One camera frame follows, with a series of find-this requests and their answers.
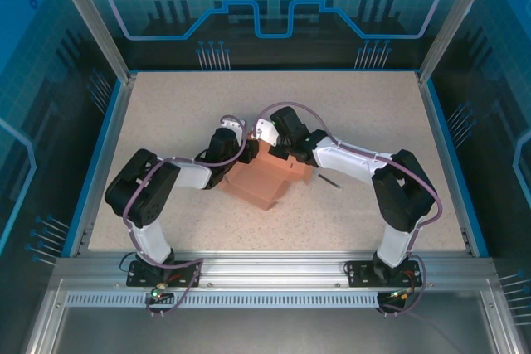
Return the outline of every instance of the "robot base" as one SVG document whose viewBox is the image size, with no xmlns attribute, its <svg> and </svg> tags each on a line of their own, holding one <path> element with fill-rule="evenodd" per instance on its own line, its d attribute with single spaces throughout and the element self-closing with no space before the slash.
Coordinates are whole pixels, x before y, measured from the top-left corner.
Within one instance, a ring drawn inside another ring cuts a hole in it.
<svg viewBox="0 0 531 354">
<path fill-rule="evenodd" d="M 350 288 L 407 288 L 412 286 L 412 281 L 404 273 L 411 271 L 415 278 L 413 282 L 416 288 L 422 286 L 422 278 L 419 265 L 416 261 L 406 260 L 400 265 L 400 272 L 383 282 L 374 273 L 374 263 L 372 261 L 348 261 L 343 267 L 348 276 L 348 286 Z"/>
<path fill-rule="evenodd" d="M 174 261 L 172 264 L 182 264 L 184 261 Z M 135 288 L 152 288 L 161 282 L 166 282 L 169 288 L 186 288 L 190 284 L 196 265 L 191 265 L 182 269 L 160 269 L 146 264 L 142 260 L 132 261 L 129 265 L 126 286 Z M 198 276 L 192 287 L 199 285 Z"/>
</svg>

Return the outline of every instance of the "beige work surface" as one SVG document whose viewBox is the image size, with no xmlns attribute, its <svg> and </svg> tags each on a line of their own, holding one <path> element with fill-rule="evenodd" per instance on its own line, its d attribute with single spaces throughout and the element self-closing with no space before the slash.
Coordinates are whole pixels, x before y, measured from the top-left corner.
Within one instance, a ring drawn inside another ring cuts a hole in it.
<svg viewBox="0 0 531 354">
<path fill-rule="evenodd" d="M 139 73 L 107 185 L 139 148 L 163 158 L 194 157 L 208 146 L 224 114 L 251 124 L 262 109 L 282 100 L 308 105 L 348 143 L 379 152 L 412 151 L 445 207 L 415 248 L 465 248 L 413 72 Z M 298 114 L 310 130 L 319 127 L 305 111 Z M 308 186 L 293 184 L 269 211 L 216 188 L 174 189 L 161 215 L 166 238 L 175 250 L 376 249 L 385 221 L 373 188 L 339 172 L 322 173 L 343 190 L 313 177 Z M 133 249 L 121 219 L 103 200 L 89 248 Z"/>
</svg>

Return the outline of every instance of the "orange box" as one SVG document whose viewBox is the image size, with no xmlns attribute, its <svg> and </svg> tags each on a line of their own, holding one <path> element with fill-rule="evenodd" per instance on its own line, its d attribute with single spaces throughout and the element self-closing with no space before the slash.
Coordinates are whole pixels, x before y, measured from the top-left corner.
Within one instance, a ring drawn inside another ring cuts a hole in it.
<svg viewBox="0 0 531 354">
<path fill-rule="evenodd" d="M 219 183 L 229 195 L 268 211 L 286 194 L 292 182 L 303 180 L 306 184 L 312 177 L 313 167 L 269 154 L 270 145 L 259 143 L 258 155 L 249 164 L 237 162 Z"/>
</svg>

